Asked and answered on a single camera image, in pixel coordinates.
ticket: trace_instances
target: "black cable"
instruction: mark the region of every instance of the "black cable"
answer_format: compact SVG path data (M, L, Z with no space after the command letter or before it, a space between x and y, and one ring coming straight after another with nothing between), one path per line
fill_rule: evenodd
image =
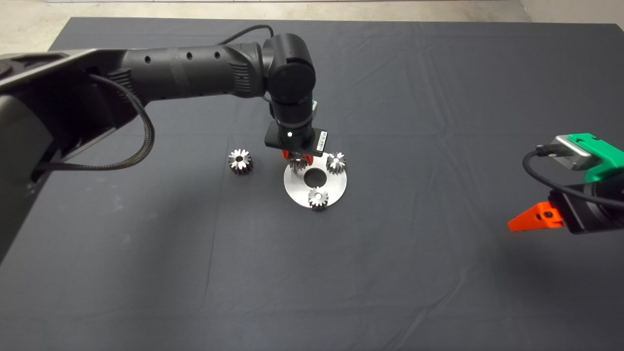
M622 201L617 201L617 200L611 200L611 199L607 199L606 197L599 197L599 196L591 196L591 195L587 195L584 194L583 192L580 192L578 190L574 190L571 189L567 186L564 185L560 185L558 183L553 182L552 180L538 174L537 172L535 172L533 170L533 168L531 168L530 162L531 159L535 156L548 156L548 153L545 153L542 150L535 150L535 151L531 151L529 152L526 156L524 156L524 158L522 159L522 167L524 168L525 171L527 171L527 173L533 177L535 180L537 180L538 182L542 183L543 185L546 185L549 188L552 188L554 190L557 190L559 192L562 192L564 194L567 194L569 196L572 197L576 197L577 199L581 199L583 201L587 201L587 202L591 202L593 204L598 204L598 205L602 205L602 206L606 206L606 207L613 207L616 209L624 209L624 202Z
M154 146L154 125L152 124L152 121L150 121L150 117L147 115L147 112L138 97L123 85L111 81L108 78L96 76L95 74L89 74L89 77L99 83L115 88L127 97L128 101L132 104L132 107L134 107L141 117L141 120L143 120L145 130L143 145L141 145L141 148L134 155L130 156L126 160L114 164L105 166L88 166L85 164L71 163L42 163L36 167L37 171L113 171L116 169L124 169L143 161L152 150Z
M271 37L273 37L273 28L271 26L269 26L268 24L256 24L255 26L251 26L249 28L245 28L242 31L234 34L233 36L229 37L228 39L224 40L224 41L220 41L219 43L217 43L217 45L225 45L228 44L229 42L238 39L239 37L242 37L243 35L251 32L251 31L255 31L257 29L268 29L269 33L271 34Z

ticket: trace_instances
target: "green bracket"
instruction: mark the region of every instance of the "green bracket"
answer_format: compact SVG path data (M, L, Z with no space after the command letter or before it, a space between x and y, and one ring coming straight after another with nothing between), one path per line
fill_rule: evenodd
M596 156L602 163L587 170L585 182L597 182L624 171L624 152L589 133L568 134L568 140Z

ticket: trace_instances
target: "gray floor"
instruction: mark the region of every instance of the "gray floor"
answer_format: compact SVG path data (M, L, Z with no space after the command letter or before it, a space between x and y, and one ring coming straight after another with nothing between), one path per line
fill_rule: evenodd
M45 51L70 17L335 21L600 22L624 26L624 1L92 2L0 0L0 53Z

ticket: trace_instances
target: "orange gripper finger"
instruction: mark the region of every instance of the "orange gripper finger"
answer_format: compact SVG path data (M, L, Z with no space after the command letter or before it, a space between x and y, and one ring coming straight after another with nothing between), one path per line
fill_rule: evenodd
M525 230L561 228L563 219L559 211L552 207L549 202L539 202L535 206L521 213L518 217L510 220L507 227L512 232Z
M303 155L303 157L306 159L306 161L308 161L308 166L312 164L312 162L314 162L314 156L312 155Z

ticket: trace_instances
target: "center hole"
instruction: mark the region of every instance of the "center hole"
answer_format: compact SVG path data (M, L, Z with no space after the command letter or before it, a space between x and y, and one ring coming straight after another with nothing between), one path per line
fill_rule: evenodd
M306 174L303 175L303 181L311 188L322 187L327 181L327 176L325 172L318 168L310 168Z

